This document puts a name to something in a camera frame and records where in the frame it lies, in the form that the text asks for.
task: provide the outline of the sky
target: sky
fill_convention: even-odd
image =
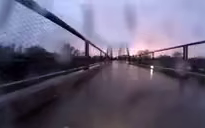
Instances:
[[[104,48],[129,47],[136,53],[205,40],[205,0],[36,1]],[[84,30],[89,24],[83,6],[92,10],[93,35]],[[201,49],[205,45],[191,48],[191,53],[205,54]]]

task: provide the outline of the road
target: road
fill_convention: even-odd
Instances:
[[[205,88],[113,62],[17,128],[205,128]]]

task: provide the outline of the treeline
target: treeline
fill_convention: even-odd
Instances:
[[[41,46],[28,48],[0,45],[0,84],[51,72],[66,70],[97,59],[87,59],[77,49],[65,44],[62,52],[52,53]]]

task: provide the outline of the handrail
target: handrail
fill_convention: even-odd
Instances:
[[[35,1],[33,0],[16,0],[18,3],[24,5],[25,7],[31,9],[32,11],[38,13],[39,15],[47,18],[48,20],[52,21],[53,23],[59,25],[60,27],[66,29],[67,31],[69,31],[70,33],[74,34],[75,36],[79,37],[80,39],[82,39],[83,41],[89,43],[91,46],[93,46],[94,48],[96,48],[97,50],[99,50],[100,52],[102,52],[103,54],[105,54],[106,56],[107,53],[104,52],[102,49],[100,49],[99,47],[97,47],[95,44],[93,44],[90,40],[88,40],[86,37],[84,37],[82,34],[80,34],[78,31],[76,31],[73,27],[71,27],[70,25],[68,25],[66,22],[64,22],[63,20],[61,20],[60,18],[58,18],[55,14],[51,13],[50,11],[42,8],[39,4],[37,4]]]
[[[140,55],[142,56],[142,55],[152,54],[152,56],[153,56],[152,58],[154,58],[154,54],[157,52],[167,51],[167,50],[176,49],[176,48],[183,48],[183,59],[187,60],[188,59],[188,46],[193,46],[193,45],[198,45],[198,44],[205,44],[205,40],[193,42],[193,43],[188,43],[188,44],[183,44],[183,45],[178,45],[178,46],[169,47],[169,48],[158,49],[158,50],[154,50],[154,51],[149,51],[147,53],[140,54]]]
[[[183,44],[183,45],[178,45],[178,46],[169,47],[169,48],[164,48],[164,49],[159,49],[159,50],[152,51],[150,53],[162,52],[162,51],[167,51],[167,50],[171,50],[171,49],[181,48],[181,47],[184,47],[184,46],[191,46],[191,45],[198,45],[198,44],[205,44],[205,40],[198,41],[198,42],[193,42],[193,43],[188,43],[188,44]]]

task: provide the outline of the fence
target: fence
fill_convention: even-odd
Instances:
[[[13,7],[0,28],[0,86],[87,69],[108,58],[102,49],[35,1],[16,0]]]
[[[193,49],[202,45],[205,45],[205,40],[155,51],[144,51],[144,53],[129,58],[143,65],[153,65],[175,71],[184,70],[205,76],[205,52],[198,54],[202,53],[199,51],[205,51],[205,46]]]

